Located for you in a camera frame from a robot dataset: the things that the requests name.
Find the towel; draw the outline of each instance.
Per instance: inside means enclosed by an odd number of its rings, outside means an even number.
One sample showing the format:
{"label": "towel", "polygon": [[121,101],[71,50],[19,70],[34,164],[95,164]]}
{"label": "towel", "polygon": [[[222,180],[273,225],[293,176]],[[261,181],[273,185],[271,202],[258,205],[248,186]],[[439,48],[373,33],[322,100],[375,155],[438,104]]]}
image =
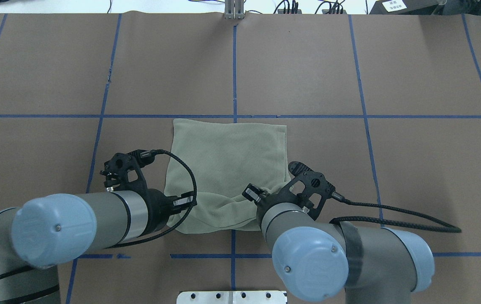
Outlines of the towel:
{"label": "towel", "polygon": [[[256,206],[242,196],[248,183],[270,193],[291,180],[287,171],[286,126],[263,123],[173,121],[171,152],[193,171],[197,206],[177,227],[181,233],[209,233],[223,229],[257,231]],[[192,190],[190,176],[171,159],[165,195]],[[173,215],[173,226],[184,215]]]}

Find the metal bracket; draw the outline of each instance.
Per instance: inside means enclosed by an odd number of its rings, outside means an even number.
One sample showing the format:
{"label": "metal bracket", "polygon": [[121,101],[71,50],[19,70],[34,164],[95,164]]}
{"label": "metal bracket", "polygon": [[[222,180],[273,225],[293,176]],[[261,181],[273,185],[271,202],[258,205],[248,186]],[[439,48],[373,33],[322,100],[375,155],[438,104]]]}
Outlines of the metal bracket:
{"label": "metal bracket", "polygon": [[225,0],[225,19],[244,19],[244,0]]}
{"label": "metal bracket", "polygon": [[278,290],[181,292],[177,304],[287,304],[287,292]]}

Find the cloth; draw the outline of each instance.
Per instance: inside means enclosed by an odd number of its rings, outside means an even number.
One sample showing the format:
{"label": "cloth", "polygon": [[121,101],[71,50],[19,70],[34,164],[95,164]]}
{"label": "cloth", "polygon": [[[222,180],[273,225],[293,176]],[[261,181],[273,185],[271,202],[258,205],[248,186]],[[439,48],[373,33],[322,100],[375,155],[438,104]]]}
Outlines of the cloth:
{"label": "cloth", "polygon": [[[181,233],[223,229],[257,231],[256,206],[242,196],[248,183],[275,192],[291,180],[287,171],[286,126],[262,123],[208,123],[175,119],[171,152],[192,169],[197,202],[177,227]],[[171,159],[165,195],[192,190],[190,176]],[[173,215],[173,226],[184,215]]]}

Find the white label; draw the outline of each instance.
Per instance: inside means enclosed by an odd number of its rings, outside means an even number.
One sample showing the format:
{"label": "white label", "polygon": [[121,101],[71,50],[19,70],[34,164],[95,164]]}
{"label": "white label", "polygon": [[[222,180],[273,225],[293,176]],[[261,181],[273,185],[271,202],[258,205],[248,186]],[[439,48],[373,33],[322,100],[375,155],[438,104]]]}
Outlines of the white label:
{"label": "white label", "polygon": [[405,8],[408,8],[404,4],[404,1],[402,1],[402,0],[392,0],[392,1],[383,2],[383,6],[387,10],[387,12],[399,11],[399,10],[403,10]]}

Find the cloth fold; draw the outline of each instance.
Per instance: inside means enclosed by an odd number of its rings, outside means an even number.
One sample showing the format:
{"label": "cloth fold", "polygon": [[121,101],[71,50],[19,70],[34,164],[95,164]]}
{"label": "cloth fold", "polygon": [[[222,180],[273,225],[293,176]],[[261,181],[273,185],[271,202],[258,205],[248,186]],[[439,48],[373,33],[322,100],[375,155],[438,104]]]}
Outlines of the cloth fold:
{"label": "cloth fold", "polygon": [[[193,171],[198,205],[177,227],[181,233],[223,229],[257,231],[256,206],[242,196],[248,183],[275,192],[291,180],[287,171],[285,125],[209,123],[175,119],[171,152]],[[190,176],[176,161],[167,167],[165,195],[192,190]],[[168,226],[184,212],[173,215]]]}

